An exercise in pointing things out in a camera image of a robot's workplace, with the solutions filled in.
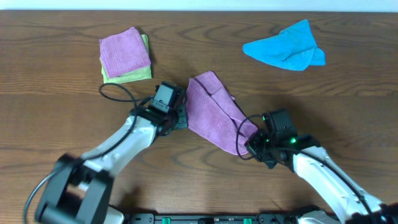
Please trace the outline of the purple microfiber cloth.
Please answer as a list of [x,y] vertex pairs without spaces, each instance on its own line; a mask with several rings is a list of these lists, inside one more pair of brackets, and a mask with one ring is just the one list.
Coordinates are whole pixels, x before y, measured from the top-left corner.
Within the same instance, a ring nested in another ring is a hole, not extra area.
[[186,111],[190,130],[230,154],[248,153],[244,144],[257,127],[246,119],[214,72],[189,79]]

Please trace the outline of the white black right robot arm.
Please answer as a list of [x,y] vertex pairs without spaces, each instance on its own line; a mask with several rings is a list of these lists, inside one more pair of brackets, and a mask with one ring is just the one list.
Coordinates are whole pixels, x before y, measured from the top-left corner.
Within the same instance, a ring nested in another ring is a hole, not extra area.
[[397,204],[386,205],[356,184],[311,135],[261,129],[245,146],[268,168],[283,164],[309,183],[341,223],[397,223]]

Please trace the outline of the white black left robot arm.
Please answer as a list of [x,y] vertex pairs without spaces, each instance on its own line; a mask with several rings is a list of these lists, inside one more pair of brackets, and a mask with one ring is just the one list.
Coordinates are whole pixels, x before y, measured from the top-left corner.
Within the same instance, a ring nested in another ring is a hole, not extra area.
[[130,111],[125,123],[96,148],[55,163],[35,211],[39,223],[124,223],[109,204],[115,178],[159,136],[187,127],[185,105],[152,101]]

